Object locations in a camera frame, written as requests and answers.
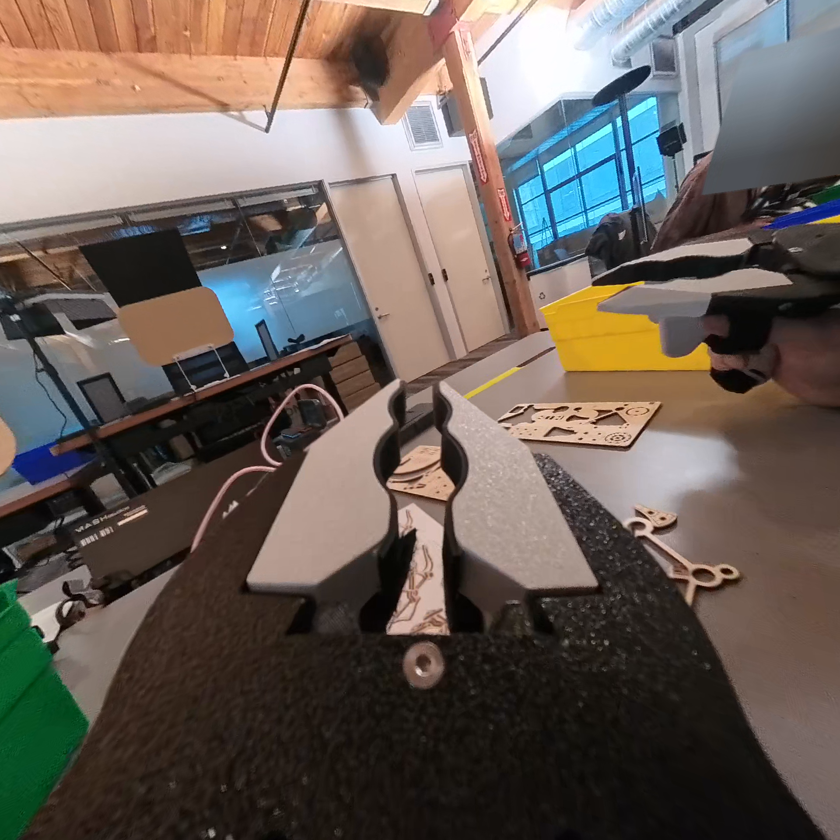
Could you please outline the white door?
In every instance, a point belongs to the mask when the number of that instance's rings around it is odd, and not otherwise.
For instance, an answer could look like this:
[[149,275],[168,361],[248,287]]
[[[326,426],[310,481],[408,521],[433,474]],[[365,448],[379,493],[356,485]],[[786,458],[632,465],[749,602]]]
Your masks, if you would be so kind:
[[329,185],[332,208],[394,373],[412,382],[448,348],[395,177]]
[[444,286],[468,352],[502,337],[507,323],[464,166],[421,170],[415,182]]

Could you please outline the large grid window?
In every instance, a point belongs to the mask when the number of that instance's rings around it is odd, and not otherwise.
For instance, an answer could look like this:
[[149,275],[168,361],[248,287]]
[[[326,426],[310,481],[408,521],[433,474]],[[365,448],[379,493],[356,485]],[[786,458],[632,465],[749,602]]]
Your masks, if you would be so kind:
[[625,152],[624,119],[617,103],[594,108],[504,169],[512,205],[530,246],[596,226],[609,213],[633,206],[634,182],[646,203],[667,196],[665,162],[658,150],[656,96],[632,96],[626,106],[638,180]]

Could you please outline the yellow plastic bin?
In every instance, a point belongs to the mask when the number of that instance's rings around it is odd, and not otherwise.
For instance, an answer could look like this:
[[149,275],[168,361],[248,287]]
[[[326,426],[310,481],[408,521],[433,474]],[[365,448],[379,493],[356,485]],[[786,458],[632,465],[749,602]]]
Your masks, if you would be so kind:
[[541,307],[563,368],[567,372],[709,372],[704,348],[686,357],[669,358],[661,350],[658,326],[645,316],[607,313],[597,308],[615,294],[634,287],[590,286]]

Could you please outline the black board behind glass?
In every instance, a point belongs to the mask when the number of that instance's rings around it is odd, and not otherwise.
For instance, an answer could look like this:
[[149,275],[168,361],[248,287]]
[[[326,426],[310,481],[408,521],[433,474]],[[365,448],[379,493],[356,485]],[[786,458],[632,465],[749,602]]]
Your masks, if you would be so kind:
[[79,251],[118,308],[202,285],[176,229],[81,245]]

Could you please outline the wooden office desk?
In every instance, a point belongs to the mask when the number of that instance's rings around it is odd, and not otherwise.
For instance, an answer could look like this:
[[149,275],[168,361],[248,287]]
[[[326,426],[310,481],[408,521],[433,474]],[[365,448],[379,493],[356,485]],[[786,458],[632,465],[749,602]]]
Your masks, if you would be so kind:
[[147,406],[136,414],[122,417],[101,426],[96,426],[91,431],[82,431],[62,438],[50,446],[49,452],[54,456],[59,456],[91,447],[95,443],[103,443],[130,429],[150,424],[160,418],[183,412],[194,405],[205,403],[213,397],[229,392],[238,392],[252,384],[262,385],[264,383],[275,382],[281,374],[289,371],[292,373],[302,372],[304,362],[321,357],[332,357],[339,349],[352,341],[353,336],[351,334],[344,334],[333,339],[321,341],[310,348],[283,356],[278,360],[264,364],[247,373],[238,374],[215,384],[208,385],[190,394],[178,395],[160,405]]

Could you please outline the black disc floor lamp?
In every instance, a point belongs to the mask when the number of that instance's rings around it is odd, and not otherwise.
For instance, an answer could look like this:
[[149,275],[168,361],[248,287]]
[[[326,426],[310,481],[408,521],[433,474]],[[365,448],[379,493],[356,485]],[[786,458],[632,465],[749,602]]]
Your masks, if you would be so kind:
[[631,128],[629,124],[629,114],[627,107],[627,96],[630,92],[639,88],[651,76],[652,67],[650,65],[640,66],[630,69],[628,72],[622,74],[620,77],[614,79],[604,88],[599,90],[591,100],[591,105],[594,108],[604,107],[608,104],[616,102],[618,105],[619,116],[622,121],[622,131],[624,139],[624,153],[626,158],[626,178],[632,197],[632,208],[641,207],[643,197],[641,188],[636,185],[636,163],[634,158],[633,140]]

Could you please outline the black clip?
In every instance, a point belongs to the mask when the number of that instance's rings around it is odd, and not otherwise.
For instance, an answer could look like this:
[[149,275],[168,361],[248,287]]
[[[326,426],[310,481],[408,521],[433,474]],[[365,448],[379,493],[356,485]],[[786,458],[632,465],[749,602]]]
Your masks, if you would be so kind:
[[99,581],[67,580],[62,583],[61,591],[64,597],[56,608],[58,629],[51,643],[53,653],[58,651],[60,637],[66,630],[83,620],[91,609],[103,606],[105,602]]

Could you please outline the wooden sheet with large cutouts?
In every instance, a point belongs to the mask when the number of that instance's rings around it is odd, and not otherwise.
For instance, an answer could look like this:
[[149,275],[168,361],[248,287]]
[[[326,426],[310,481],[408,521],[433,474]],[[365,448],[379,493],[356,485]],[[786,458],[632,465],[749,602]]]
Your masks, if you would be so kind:
[[628,401],[520,403],[497,423],[523,442],[627,449],[660,407]]

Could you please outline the white instruction booklet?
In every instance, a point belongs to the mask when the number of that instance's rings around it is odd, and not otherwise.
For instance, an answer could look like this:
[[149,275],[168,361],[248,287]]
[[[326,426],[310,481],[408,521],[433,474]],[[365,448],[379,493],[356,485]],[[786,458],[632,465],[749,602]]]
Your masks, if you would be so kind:
[[390,636],[449,635],[444,587],[444,529],[416,504],[398,512],[401,537],[414,536],[400,599],[386,627]]

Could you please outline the wooden post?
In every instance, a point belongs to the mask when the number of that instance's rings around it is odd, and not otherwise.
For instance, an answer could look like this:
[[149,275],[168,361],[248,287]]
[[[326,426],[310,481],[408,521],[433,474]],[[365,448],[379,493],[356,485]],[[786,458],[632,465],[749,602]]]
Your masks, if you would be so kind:
[[501,279],[520,338],[540,331],[525,268],[511,249],[515,232],[507,188],[484,93],[480,84],[474,43],[469,27],[457,23],[443,43],[443,55],[457,110],[476,171],[479,194],[490,227]]

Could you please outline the dark electronic device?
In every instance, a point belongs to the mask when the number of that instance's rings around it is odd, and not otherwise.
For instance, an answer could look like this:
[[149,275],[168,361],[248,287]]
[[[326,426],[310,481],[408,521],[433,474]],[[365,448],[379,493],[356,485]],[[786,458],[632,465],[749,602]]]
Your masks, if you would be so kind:
[[313,397],[295,397],[272,424],[267,450],[277,461],[283,461],[305,450],[327,429],[334,419],[330,406]]

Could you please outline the black equipment case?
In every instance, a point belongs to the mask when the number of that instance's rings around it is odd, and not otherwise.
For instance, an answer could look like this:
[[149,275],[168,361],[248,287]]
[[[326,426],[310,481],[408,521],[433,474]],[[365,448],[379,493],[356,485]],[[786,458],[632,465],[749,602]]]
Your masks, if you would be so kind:
[[91,582],[115,601],[174,568],[265,480],[271,467],[258,444],[81,520],[70,528]]

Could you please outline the black backpack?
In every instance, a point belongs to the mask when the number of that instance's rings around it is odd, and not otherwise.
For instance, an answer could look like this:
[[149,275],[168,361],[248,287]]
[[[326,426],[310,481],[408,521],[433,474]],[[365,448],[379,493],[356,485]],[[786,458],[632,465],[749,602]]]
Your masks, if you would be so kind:
[[648,255],[655,237],[655,226],[646,212],[605,215],[584,249],[591,277],[597,278],[607,270]]

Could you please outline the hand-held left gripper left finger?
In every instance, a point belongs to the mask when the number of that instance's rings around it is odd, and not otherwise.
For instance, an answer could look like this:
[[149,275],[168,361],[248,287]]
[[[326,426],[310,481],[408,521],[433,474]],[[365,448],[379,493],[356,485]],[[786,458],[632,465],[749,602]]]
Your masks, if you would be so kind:
[[413,551],[386,486],[405,414],[406,384],[395,379],[309,446],[247,574],[249,592],[302,599],[314,626],[338,613],[354,630],[385,631]]

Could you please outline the key-shaped wooden part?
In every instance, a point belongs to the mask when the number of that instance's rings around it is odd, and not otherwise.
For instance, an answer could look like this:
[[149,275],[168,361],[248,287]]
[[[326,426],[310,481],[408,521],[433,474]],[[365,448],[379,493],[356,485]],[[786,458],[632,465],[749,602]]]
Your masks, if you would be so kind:
[[625,520],[623,526],[635,539],[646,543],[655,552],[670,580],[683,585],[682,594],[688,606],[694,605],[698,590],[717,590],[725,584],[741,580],[740,571],[728,563],[693,563],[669,547],[658,534],[673,527],[654,530],[648,521],[637,514]]

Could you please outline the white recycling cabinet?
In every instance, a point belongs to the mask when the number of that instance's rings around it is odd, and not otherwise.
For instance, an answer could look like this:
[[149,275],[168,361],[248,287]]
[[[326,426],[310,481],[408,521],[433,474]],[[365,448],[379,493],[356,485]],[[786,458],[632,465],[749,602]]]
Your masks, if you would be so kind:
[[592,285],[592,271],[585,256],[562,261],[528,273],[528,283],[533,305],[537,312],[540,330],[547,331],[547,323],[542,308],[569,296],[579,296],[568,304],[563,322],[581,326],[583,323],[598,319],[602,314],[597,310],[598,301],[616,294],[622,287],[595,287],[594,292],[580,292]]

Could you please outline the green plastic bin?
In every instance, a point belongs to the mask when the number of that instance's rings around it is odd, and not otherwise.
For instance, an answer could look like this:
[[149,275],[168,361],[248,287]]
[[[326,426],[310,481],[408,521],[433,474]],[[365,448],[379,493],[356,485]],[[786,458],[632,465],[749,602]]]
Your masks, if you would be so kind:
[[53,654],[18,600],[1,586],[1,838],[22,836],[88,732]]

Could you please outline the black rectangular box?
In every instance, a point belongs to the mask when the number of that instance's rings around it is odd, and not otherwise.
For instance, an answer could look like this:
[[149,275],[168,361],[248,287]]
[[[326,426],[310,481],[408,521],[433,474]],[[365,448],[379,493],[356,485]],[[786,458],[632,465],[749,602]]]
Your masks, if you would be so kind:
[[405,410],[398,433],[399,445],[404,447],[434,425],[432,403],[419,403]]

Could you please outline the metal air duct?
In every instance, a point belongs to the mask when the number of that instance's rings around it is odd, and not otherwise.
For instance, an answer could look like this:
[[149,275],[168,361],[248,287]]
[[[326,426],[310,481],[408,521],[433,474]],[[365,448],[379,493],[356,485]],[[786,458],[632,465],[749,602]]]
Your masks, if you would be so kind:
[[599,67],[629,67],[632,57],[700,1],[586,1],[570,12],[565,33],[577,54]]

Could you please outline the black monitor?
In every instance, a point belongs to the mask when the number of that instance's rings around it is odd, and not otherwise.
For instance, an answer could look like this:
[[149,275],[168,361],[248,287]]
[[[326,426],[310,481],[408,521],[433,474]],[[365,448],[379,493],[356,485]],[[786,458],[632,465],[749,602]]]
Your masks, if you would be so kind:
[[109,372],[78,380],[77,387],[99,425],[116,422],[130,413],[125,397]]

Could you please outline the person's right hand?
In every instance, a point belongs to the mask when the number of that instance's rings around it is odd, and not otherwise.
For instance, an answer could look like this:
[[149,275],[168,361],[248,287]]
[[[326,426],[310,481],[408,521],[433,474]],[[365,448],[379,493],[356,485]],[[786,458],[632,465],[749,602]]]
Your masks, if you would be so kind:
[[775,318],[757,353],[717,353],[708,349],[713,380],[745,393],[768,382],[800,402],[839,407],[839,310],[810,318]]

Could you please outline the yellow tape strip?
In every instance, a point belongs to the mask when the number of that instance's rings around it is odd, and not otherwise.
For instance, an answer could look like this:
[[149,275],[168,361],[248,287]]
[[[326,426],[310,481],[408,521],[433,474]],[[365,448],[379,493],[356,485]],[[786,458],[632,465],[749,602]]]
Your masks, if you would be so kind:
[[477,395],[479,395],[483,392],[486,392],[487,390],[494,387],[495,385],[505,381],[510,376],[518,373],[520,371],[520,369],[521,369],[520,365],[513,366],[510,369],[508,369],[507,371],[504,371],[504,372],[494,376],[493,378],[489,379],[485,383],[482,383],[481,385],[478,385],[477,387],[473,388],[472,390],[470,390],[466,394],[463,394],[463,397],[466,400],[471,400],[475,396],[477,396]]

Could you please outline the white wall vent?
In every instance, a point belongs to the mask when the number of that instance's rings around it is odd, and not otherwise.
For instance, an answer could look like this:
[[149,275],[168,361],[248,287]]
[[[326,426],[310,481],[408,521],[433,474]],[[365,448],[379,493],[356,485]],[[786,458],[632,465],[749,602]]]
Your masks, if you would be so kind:
[[439,149],[443,145],[436,111],[432,102],[421,100],[410,106],[402,117],[409,148],[416,151]]

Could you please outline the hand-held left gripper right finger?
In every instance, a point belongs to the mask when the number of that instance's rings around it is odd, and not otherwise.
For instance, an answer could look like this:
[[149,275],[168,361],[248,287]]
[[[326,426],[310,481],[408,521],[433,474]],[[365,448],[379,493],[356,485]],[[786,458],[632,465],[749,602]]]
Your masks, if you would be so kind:
[[452,634],[481,633],[509,605],[590,595],[599,584],[528,447],[447,384],[434,388],[444,513],[444,598]]

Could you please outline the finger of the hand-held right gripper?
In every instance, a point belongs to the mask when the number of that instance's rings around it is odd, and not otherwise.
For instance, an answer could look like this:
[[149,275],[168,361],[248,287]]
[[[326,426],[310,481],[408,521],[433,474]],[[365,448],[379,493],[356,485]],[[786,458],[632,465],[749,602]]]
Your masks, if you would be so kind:
[[608,269],[594,278],[592,285],[612,287],[720,277],[745,267],[752,250],[753,242],[748,238],[681,245]]
[[738,269],[714,278],[630,286],[596,308],[657,325],[669,358],[685,357],[708,340],[722,340],[720,354],[754,354],[766,344],[779,306],[793,301],[793,288],[784,275]]

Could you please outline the blue storage bin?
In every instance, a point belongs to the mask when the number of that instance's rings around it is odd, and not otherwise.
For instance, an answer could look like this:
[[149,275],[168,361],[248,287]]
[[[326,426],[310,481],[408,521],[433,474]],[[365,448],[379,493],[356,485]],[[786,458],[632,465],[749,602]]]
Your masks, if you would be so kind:
[[63,455],[55,455],[52,448],[58,440],[31,448],[15,456],[11,470],[30,485],[69,476],[87,466],[96,459],[96,455],[86,450],[71,450]]
[[771,230],[800,226],[804,224],[837,224],[839,218],[839,199],[816,205],[794,213],[779,216],[764,227]]

